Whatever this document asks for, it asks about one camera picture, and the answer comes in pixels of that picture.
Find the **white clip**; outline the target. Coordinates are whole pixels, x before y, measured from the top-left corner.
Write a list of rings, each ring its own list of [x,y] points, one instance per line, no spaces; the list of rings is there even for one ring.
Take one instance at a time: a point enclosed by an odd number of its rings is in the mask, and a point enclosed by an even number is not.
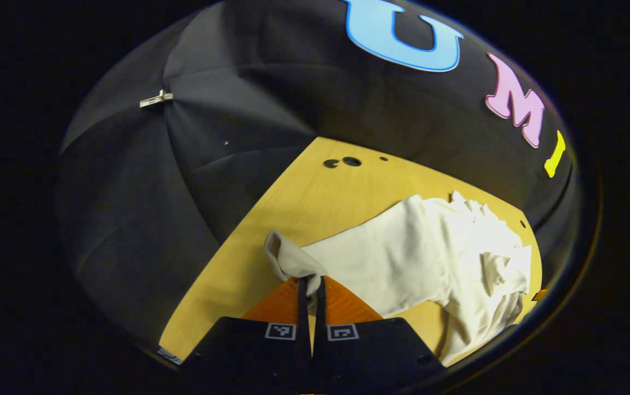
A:
[[[165,103],[165,102],[171,101],[171,100],[174,100],[174,93],[168,92],[167,90],[162,89],[154,97],[145,98],[143,100],[140,100],[139,107],[140,108],[146,108],[146,107],[149,107],[149,106],[152,106],[152,105]]]

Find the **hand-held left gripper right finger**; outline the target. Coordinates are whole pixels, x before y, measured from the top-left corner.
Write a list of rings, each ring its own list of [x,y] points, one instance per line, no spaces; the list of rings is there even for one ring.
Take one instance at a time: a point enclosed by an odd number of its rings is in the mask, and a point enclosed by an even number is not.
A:
[[[328,276],[316,294],[313,367],[326,395],[393,395],[445,370],[407,320],[380,317]]]

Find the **black backdrop cloth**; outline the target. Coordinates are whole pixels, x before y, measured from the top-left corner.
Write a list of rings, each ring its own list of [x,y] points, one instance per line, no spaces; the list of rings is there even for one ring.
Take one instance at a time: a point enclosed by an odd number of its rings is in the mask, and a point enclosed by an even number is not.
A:
[[[140,108],[160,90],[174,100]],[[406,0],[222,0],[129,52],[92,88],[59,152],[67,263],[143,343],[315,138],[400,157],[522,210],[553,276],[578,200],[563,128],[519,65]]]

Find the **cream sweatshirt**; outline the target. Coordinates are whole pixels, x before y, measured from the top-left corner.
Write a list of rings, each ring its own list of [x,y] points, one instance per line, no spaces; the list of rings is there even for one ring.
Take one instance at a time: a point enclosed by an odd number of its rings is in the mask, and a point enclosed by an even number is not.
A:
[[[281,280],[306,278],[312,295],[326,275],[383,318],[437,303],[449,317],[445,366],[512,325],[530,292],[532,248],[457,191],[449,201],[413,195],[304,247],[273,231],[264,250]]]

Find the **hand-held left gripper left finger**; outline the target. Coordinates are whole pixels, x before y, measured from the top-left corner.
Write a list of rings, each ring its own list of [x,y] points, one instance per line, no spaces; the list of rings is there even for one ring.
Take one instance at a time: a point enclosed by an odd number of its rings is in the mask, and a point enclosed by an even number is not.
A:
[[[291,278],[242,317],[219,318],[183,372],[196,395],[297,395],[309,362],[307,283]]]

